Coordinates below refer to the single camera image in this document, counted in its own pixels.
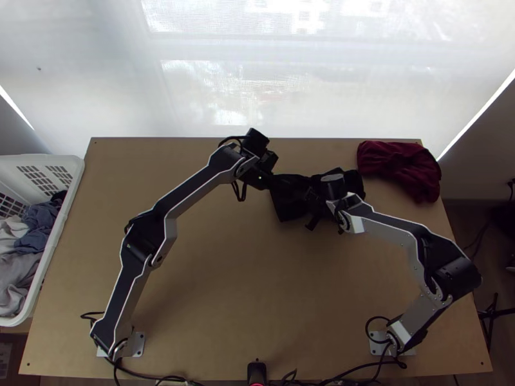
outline white plastic basket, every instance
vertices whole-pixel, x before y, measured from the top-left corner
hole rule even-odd
[[[27,205],[49,201],[54,193],[68,190],[22,310],[14,317],[0,317],[0,326],[17,326],[31,315],[83,172],[84,161],[76,156],[0,156],[0,217],[21,217]]]

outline window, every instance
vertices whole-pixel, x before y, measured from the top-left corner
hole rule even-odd
[[[372,12],[381,12],[382,3],[380,1],[372,1],[370,3],[370,10]]]
[[[310,13],[305,11],[299,12],[299,21],[309,21],[310,20]]]

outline floor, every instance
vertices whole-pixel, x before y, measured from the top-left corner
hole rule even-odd
[[[488,208],[459,203],[445,205],[456,242],[461,247],[469,244],[487,220]],[[499,293],[498,308],[515,307],[515,274],[504,267],[515,252],[515,242],[505,237],[494,226],[482,241],[482,248],[474,261],[483,275],[483,285],[474,292],[478,309],[485,309],[494,292]],[[515,383],[515,315],[496,320],[492,339],[491,358],[494,372],[461,374],[456,376],[459,386],[508,386]],[[455,386],[452,376],[383,380],[388,386]],[[79,380],[75,378],[41,377],[41,386],[108,386],[113,380]],[[127,386],[150,386],[151,381],[122,381]]]

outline red fabric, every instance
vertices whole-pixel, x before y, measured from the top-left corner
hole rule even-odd
[[[417,203],[434,203],[442,171],[433,155],[416,143],[365,141],[358,146],[358,171],[391,179]]]

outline wooden table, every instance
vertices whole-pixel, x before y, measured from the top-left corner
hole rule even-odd
[[[21,373],[110,378],[95,356],[89,324],[102,311],[120,269],[127,220],[202,168],[215,139],[94,138],[86,170],[39,297]],[[311,175],[356,167],[360,140],[272,140],[274,172]],[[378,212],[427,225],[452,238],[442,202],[415,205],[394,184],[365,179]],[[377,357],[364,323],[395,317],[418,288],[400,246],[369,235],[338,235],[333,223],[313,231],[308,219],[281,224],[268,192],[249,189],[238,203],[223,185],[178,220],[179,237],[153,272],[133,323],[145,331],[141,358],[124,365],[147,374],[195,380],[242,380],[259,358],[272,379],[299,369],[316,380]],[[471,295],[452,305],[406,358],[408,368],[381,376],[491,371]],[[370,376],[375,369],[356,374]]]

